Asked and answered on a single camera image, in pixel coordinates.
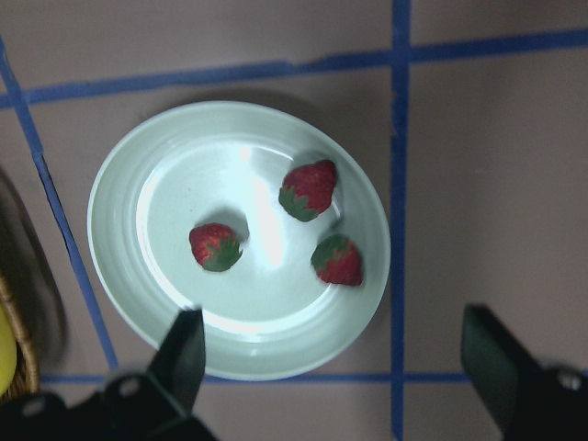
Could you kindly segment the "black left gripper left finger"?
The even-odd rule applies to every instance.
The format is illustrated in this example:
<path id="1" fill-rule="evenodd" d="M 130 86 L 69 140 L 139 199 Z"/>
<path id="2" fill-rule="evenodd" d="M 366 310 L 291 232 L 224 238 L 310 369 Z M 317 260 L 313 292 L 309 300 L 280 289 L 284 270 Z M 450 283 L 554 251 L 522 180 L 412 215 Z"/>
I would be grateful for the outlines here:
<path id="1" fill-rule="evenodd" d="M 205 367 L 202 310 L 182 310 L 161 342 L 148 371 L 183 409 L 192 409 Z"/>

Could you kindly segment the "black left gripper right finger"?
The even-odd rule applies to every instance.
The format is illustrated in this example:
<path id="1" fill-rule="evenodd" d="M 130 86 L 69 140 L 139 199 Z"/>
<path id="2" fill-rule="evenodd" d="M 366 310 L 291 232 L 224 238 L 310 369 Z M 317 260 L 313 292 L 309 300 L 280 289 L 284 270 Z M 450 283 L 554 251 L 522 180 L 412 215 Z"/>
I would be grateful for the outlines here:
<path id="1" fill-rule="evenodd" d="M 490 308 L 464 308 L 461 365 L 486 410 L 500 427 L 512 424 L 522 397 L 542 369 Z"/>

